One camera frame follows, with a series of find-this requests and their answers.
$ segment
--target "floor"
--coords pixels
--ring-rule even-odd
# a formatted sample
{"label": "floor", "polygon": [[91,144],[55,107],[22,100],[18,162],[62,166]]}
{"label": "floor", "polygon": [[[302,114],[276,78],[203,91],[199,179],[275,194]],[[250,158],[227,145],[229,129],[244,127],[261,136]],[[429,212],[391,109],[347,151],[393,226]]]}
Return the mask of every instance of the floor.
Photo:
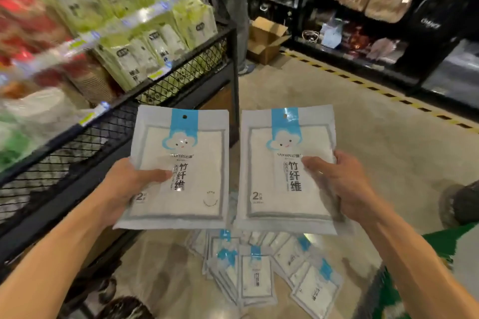
{"label": "floor", "polygon": [[[377,191],[419,233],[442,228],[438,202],[444,192],[479,177],[477,133],[298,59],[279,56],[271,65],[258,66],[241,77],[239,87],[242,109],[332,104],[338,147],[362,161]],[[232,148],[230,160],[230,186],[237,189],[238,144]],[[117,270],[117,295],[137,296],[158,318],[244,316],[246,313],[226,301],[213,281],[203,278],[202,262],[182,247],[186,235],[187,231],[181,230],[142,234]],[[332,267],[345,279],[329,318],[352,318],[380,266],[379,255],[361,228],[354,236],[310,239],[326,250]],[[251,318],[308,318],[289,298],[290,289],[278,276],[275,288],[278,305],[249,309]]]}

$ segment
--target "right arm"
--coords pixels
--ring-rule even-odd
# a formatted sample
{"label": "right arm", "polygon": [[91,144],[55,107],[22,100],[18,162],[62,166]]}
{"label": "right arm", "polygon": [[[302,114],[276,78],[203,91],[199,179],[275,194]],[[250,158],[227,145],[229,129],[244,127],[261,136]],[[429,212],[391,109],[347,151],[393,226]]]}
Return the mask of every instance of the right arm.
{"label": "right arm", "polygon": [[477,319],[479,303],[454,279],[433,248],[373,190],[361,163],[336,151],[337,164],[305,157],[341,197],[341,210],[366,231],[412,319]]}

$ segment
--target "floor marking tape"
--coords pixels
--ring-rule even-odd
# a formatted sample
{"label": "floor marking tape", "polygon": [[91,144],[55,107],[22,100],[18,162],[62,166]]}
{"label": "floor marking tape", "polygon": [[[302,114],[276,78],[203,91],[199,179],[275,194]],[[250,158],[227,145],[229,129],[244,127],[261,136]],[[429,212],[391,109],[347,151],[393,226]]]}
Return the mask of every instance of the floor marking tape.
{"label": "floor marking tape", "polygon": [[403,103],[403,104],[408,105],[410,107],[414,107],[417,110],[420,110],[420,111],[426,112],[426,113],[428,113],[432,116],[438,117],[442,121],[445,121],[449,124],[456,125],[456,126],[459,126],[459,127],[463,128],[467,131],[479,134],[479,128],[475,128],[475,127],[473,127],[473,126],[471,126],[471,125],[469,125],[465,122],[458,121],[458,120],[456,120],[456,118],[454,116],[449,115],[448,113],[433,111],[428,107],[425,107],[421,104],[418,104],[416,101],[410,101],[410,100],[408,100],[408,98],[406,98],[404,96],[397,96],[397,95],[394,94],[394,92],[388,92],[388,91],[385,91],[385,90],[381,90],[381,88],[378,88],[377,86],[372,85],[370,81],[365,80],[362,77],[359,77],[359,76],[356,76],[356,75],[351,74],[349,72],[340,70],[339,68],[336,68],[336,67],[330,67],[330,66],[327,66],[327,65],[326,66],[322,65],[321,62],[318,62],[318,61],[307,60],[303,57],[296,56],[294,53],[291,53],[290,51],[281,51],[281,53],[285,56],[295,58],[295,59],[297,59],[301,62],[308,63],[309,65],[311,65],[313,67],[316,67],[316,68],[319,68],[322,71],[329,72],[329,73],[335,74],[337,76],[340,76],[340,77],[344,78],[345,80],[353,82],[358,86],[367,88],[370,91],[378,92],[381,95],[390,98],[392,101],[400,102],[400,103]]}

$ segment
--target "shoe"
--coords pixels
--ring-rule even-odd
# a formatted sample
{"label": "shoe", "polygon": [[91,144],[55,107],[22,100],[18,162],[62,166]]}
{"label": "shoe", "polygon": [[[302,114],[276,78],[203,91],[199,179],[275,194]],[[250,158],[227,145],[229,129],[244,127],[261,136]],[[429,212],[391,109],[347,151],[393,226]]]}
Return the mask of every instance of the shoe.
{"label": "shoe", "polygon": [[254,71],[256,65],[254,63],[246,64],[242,70],[238,71],[238,76],[244,76]]}

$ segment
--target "wire mesh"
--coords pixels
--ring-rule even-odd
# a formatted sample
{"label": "wire mesh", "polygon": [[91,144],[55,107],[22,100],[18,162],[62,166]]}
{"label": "wire mesh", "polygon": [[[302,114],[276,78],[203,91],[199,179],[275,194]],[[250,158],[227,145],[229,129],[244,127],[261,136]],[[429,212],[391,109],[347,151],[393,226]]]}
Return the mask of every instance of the wire mesh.
{"label": "wire mesh", "polygon": [[167,106],[183,89],[213,69],[224,65],[227,37],[219,40],[181,68],[174,70],[164,80],[149,88],[107,116],[97,121],[72,141],[64,144],[27,171],[0,187],[0,234],[18,219],[38,209],[54,197],[48,190],[72,175],[87,172],[86,161],[109,154],[133,135],[138,103]]}

